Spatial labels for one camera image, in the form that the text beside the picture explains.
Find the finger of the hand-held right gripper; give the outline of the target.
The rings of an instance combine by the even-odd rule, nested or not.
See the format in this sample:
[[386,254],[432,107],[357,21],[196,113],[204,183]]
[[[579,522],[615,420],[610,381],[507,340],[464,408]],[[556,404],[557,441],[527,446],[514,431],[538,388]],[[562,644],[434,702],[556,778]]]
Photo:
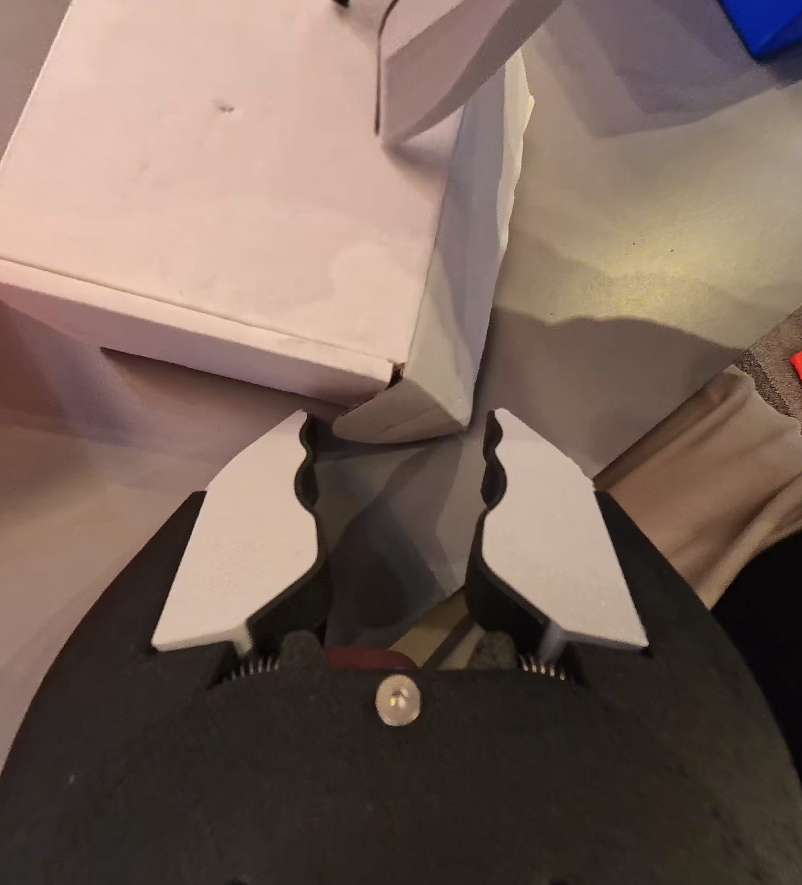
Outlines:
[[561,1],[390,2],[377,32],[375,132],[395,146],[462,107]]

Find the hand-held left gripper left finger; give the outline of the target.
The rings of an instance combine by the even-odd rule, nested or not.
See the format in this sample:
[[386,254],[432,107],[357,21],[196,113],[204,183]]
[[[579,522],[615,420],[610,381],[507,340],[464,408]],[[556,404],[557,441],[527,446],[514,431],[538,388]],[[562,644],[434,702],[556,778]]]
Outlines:
[[331,604],[317,514],[315,423],[296,412],[244,448],[205,490],[152,646],[230,643],[277,655],[284,637],[323,637]]

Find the white cardboard box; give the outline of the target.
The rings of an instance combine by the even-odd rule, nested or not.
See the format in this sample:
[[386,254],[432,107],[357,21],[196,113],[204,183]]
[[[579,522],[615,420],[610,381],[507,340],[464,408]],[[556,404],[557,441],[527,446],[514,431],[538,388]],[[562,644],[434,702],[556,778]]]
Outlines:
[[0,161],[0,302],[351,441],[465,429],[533,98],[520,49],[383,144],[389,3],[72,2]]

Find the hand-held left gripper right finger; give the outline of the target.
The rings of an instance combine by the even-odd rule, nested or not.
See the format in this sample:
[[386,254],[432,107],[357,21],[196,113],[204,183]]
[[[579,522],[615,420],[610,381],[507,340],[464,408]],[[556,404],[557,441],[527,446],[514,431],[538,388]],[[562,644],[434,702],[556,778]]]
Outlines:
[[649,646],[593,481],[505,408],[488,414],[466,606],[490,660]]

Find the blue plastic bin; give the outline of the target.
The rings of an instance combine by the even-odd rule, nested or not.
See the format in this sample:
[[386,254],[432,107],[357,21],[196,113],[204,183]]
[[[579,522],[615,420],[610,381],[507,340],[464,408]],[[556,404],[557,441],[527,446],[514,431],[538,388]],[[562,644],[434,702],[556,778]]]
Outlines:
[[719,1],[719,6],[756,60],[802,44],[802,1]]

